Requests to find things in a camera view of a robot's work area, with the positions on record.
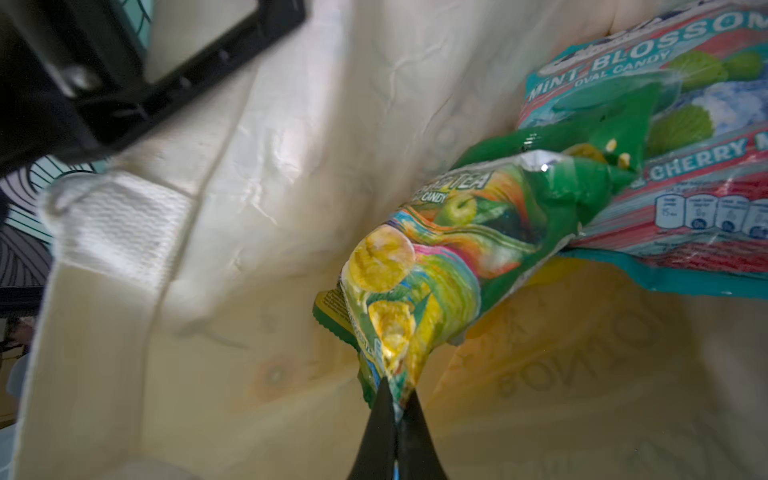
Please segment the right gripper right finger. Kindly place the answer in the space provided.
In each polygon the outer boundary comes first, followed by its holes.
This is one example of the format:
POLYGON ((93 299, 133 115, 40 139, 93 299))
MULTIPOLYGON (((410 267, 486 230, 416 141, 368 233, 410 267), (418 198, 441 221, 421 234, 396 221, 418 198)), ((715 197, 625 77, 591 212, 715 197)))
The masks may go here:
POLYGON ((408 403, 397 425, 400 480, 447 480, 419 403, 408 403))

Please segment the floral canvas tote bag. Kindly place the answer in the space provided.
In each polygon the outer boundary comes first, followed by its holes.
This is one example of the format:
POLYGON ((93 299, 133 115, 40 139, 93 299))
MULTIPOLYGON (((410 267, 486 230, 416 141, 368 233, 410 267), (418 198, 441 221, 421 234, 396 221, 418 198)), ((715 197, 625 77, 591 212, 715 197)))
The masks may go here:
MULTIPOLYGON (((11 477, 345 478, 369 409, 315 296, 415 189, 514 127, 530 71, 670 8, 312 1, 106 172, 53 183, 11 477)), ((586 263, 436 349, 418 394, 452 479, 763 479, 767 305, 586 263)))

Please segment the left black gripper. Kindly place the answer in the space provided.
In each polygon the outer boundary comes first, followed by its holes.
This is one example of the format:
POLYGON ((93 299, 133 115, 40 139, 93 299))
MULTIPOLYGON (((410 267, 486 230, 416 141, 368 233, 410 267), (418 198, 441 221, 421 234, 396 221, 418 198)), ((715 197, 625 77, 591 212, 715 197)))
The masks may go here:
POLYGON ((201 25, 183 2, 181 30, 202 35, 156 78, 150 64, 180 30, 155 1, 5 1, 1 5, 1 171, 45 155, 76 164, 120 152, 306 20, 301 1, 215 2, 201 25))

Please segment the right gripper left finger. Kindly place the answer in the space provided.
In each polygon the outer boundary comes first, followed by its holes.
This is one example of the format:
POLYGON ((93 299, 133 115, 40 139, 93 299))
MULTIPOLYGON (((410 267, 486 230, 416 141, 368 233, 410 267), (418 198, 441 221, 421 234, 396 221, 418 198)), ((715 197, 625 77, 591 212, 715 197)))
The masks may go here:
POLYGON ((397 427, 387 379, 379 388, 348 480, 394 480, 397 427))

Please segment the green-yellow candy bag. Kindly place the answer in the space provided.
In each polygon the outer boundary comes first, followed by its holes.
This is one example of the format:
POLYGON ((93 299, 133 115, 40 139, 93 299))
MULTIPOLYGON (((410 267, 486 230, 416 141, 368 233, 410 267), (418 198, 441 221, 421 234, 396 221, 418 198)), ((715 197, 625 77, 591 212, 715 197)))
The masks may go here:
POLYGON ((403 410, 437 347, 462 341, 637 179, 663 91, 645 81, 473 145, 355 246, 313 314, 356 350, 367 403, 386 387, 403 410))

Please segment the blue-red candy bag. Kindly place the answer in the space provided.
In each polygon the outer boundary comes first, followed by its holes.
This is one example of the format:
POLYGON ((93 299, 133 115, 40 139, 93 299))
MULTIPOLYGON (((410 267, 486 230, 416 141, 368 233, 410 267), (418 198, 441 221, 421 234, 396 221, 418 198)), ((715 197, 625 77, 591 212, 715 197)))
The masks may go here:
POLYGON ((528 77, 519 126, 654 81, 643 173, 569 256, 614 264, 651 290, 765 299, 765 2, 692 2, 568 48, 528 77))

